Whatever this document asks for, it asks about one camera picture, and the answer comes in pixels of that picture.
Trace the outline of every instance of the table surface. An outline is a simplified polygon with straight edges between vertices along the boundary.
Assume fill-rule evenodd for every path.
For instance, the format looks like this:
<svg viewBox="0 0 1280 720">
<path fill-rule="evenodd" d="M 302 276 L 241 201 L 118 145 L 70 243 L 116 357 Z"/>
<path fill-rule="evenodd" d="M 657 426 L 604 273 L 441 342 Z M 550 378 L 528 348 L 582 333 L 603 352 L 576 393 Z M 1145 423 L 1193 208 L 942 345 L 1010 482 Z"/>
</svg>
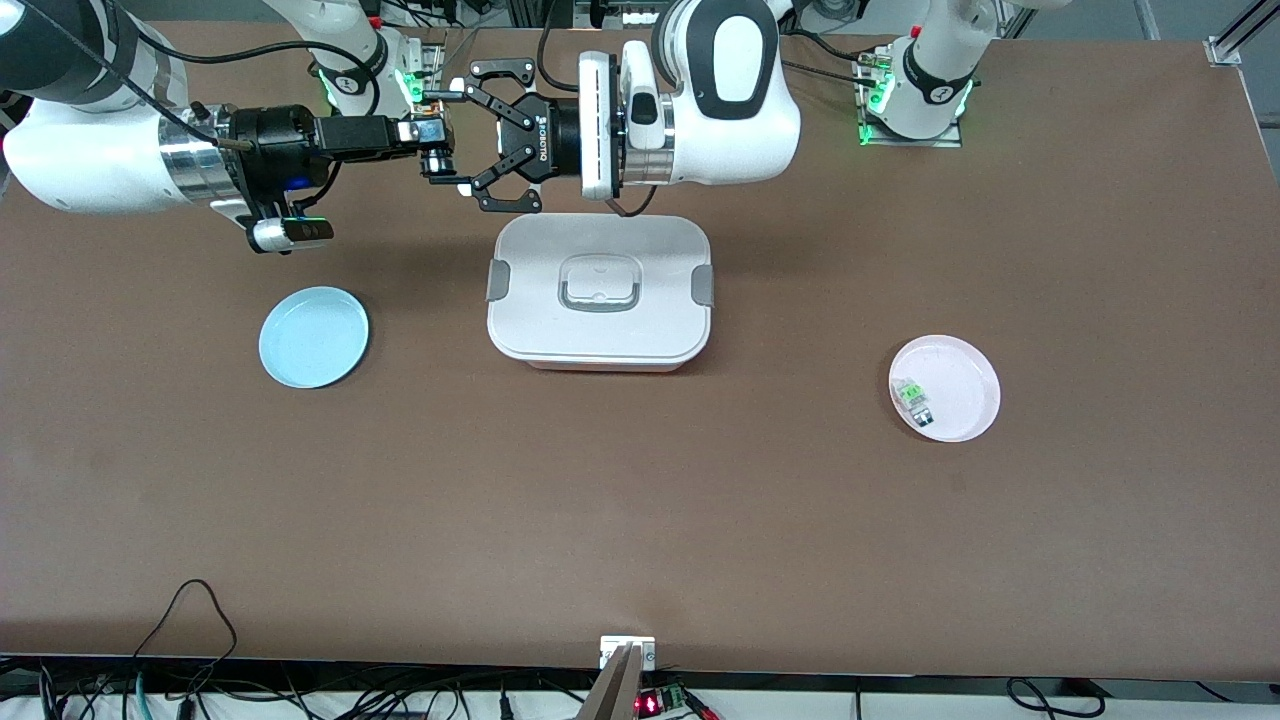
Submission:
<svg viewBox="0 0 1280 720">
<path fill-rule="evenodd" d="M 627 37 L 557 32 L 549 61 Z M 319 106 L 306 61 L 191 68 L 192 97 Z M 1238 73 L 1194 44 L 998 42 L 963 150 L 861 147 L 849 87 L 788 76 L 785 174 L 650 208 L 701 225 L 717 272 L 710 342 L 669 375 L 502 356 L 484 290 L 509 217 L 410 160 L 344 169 L 338 241 L 289 258 L 207 209 L 76 217 L 10 188 L 0 650 L 129 652 L 202 577 L 242 656 L 590 666 L 637 633 L 699 670 L 1280 676 L 1280 191 Z M 490 163 L 492 120 L 454 122 L 461 168 Z M 256 340 L 315 284 L 356 293 L 372 341 L 302 392 Z M 888 360 L 927 333 L 1000 373 L 972 443 L 890 406 Z M 192 594 L 151 650 L 221 633 Z"/>
</svg>

